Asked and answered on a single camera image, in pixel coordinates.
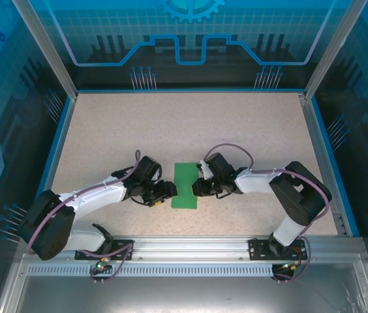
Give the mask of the aluminium side rail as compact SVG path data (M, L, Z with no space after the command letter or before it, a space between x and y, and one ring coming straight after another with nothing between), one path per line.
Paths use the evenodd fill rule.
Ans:
M324 141L323 133L318 124L318 119L313 105L306 100L303 93L299 93L299 102L304 114L305 122L309 131L314 153L318 163L318 168L323 184L329 189L332 195L330 202L331 214L337 230L337 235L349 237L349 223L345 220L345 207L339 192L335 174L331 166L328 150Z

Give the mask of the aluminium frame post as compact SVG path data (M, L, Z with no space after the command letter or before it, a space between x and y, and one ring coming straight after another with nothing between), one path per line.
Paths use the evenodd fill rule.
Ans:
M67 96L76 101L78 96L77 88L74 85L65 65L62 62L54 44L47 34L42 22L35 12L29 0L11 0L16 7L22 20L26 24L35 42L45 56L56 78L59 80Z
M351 0L305 88L306 101L311 101L316 93L367 2L368 0Z

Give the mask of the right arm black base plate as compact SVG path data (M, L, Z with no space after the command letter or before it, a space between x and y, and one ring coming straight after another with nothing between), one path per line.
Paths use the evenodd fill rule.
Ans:
M254 238L248 241L248 253L251 261L308 260L306 244L302 239L283 246L277 241Z

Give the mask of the green square paper sheet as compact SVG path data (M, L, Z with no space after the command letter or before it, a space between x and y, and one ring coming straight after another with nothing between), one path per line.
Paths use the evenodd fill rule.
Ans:
M198 198L193 194L192 185L198 179L195 163L175 163L174 184L177 196L172 198L173 209L197 209Z

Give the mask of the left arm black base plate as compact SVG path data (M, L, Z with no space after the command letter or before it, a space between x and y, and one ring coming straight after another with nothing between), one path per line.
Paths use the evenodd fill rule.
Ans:
M85 253L82 250L77 250L75 252L74 259L90 261L108 258L109 260L121 261L127 255L128 248L130 248L130 252L126 257L126 260L131 260L133 245L133 240L114 239L111 241L105 241L102 246L94 252Z

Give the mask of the metal bottom tray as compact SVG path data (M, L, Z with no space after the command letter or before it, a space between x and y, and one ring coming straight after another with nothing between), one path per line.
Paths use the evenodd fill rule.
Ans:
M295 281L271 277L27 276L12 266L0 313L368 313L368 264L316 263ZM90 264L62 261L56 264Z

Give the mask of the aluminium mounting rail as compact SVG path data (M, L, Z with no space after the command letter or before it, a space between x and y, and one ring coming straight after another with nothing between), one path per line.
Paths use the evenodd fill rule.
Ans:
M248 260L248 241L244 236L117 236L116 239L133 240L132 260ZM314 260L340 260L366 254L360 237L308 236L307 254Z

